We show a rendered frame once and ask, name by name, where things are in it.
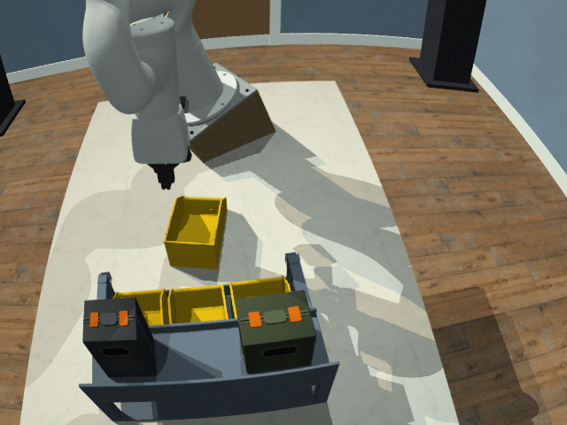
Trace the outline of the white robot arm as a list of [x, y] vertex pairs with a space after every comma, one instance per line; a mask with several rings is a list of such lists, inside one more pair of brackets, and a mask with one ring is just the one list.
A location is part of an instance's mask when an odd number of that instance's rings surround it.
[[86, 0], [85, 56], [117, 111], [153, 119], [182, 104], [187, 125], [195, 125], [234, 100], [235, 77], [215, 72], [192, 24], [196, 1]]

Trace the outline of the yellow bin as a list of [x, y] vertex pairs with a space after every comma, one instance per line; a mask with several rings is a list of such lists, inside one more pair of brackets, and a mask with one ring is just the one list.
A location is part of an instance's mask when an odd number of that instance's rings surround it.
[[177, 197], [164, 239], [170, 266], [218, 270], [226, 214], [226, 197]]
[[170, 289], [168, 311], [170, 324], [228, 319], [223, 283]]
[[235, 318], [237, 318], [235, 298], [247, 298], [291, 291], [290, 284], [283, 275], [280, 277], [244, 282], [229, 282], [229, 288]]
[[113, 298], [133, 297], [136, 298], [148, 325], [169, 324], [168, 302], [165, 288], [163, 288], [163, 290], [116, 292]]

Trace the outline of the grey metal shelf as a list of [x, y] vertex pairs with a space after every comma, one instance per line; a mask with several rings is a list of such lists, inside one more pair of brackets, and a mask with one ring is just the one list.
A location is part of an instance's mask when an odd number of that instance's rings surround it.
[[79, 388], [112, 421], [212, 418], [327, 402], [339, 361], [329, 362], [299, 253], [285, 253], [285, 264], [291, 291], [305, 290], [312, 314], [311, 365], [247, 374], [229, 284], [223, 284], [227, 320], [148, 326], [157, 376], [108, 377], [92, 356], [92, 383]]

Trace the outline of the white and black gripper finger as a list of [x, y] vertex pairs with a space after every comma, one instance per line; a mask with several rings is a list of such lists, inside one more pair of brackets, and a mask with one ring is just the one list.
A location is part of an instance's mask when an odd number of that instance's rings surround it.
[[158, 176], [159, 183], [161, 183], [161, 188], [165, 189], [166, 184], [165, 184], [164, 173], [165, 173], [166, 164], [147, 164], [147, 165], [153, 168], [154, 172]]
[[[186, 158], [186, 160], [183, 162], [189, 162], [191, 161], [191, 157], [192, 154], [190, 152], [190, 148], [188, 146], [188, 156]], [[179, 163], [180, 164], [180, 163]], [[179, 164], [166, 164], [166, 168], [165, 168], [165, 173], [164, 173], [164, 178], [165, 178], [165, 184], [166, 184], [166, 188], [170, 189], [172, 183], [175, 182], [175, 172], [174, 169], [179, 165]], [[173, 172], [172, 172], [173, 171]]]

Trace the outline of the dark green case with orange latches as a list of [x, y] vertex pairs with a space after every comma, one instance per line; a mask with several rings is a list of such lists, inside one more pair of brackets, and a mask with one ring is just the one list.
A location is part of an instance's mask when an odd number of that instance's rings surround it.
[[235, 302], [247, 374], [311, 365], [316, 333], [305, 290]]

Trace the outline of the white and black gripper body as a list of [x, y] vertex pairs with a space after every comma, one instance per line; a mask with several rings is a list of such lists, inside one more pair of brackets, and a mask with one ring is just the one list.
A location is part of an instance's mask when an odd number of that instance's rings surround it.
[[[151, 123], [154, 122], [154, 123]], [[190, 135], [182, 105], [153, 119], [131, 114], [131, 143], [139, 164], [178, 164], [186, 160]]]

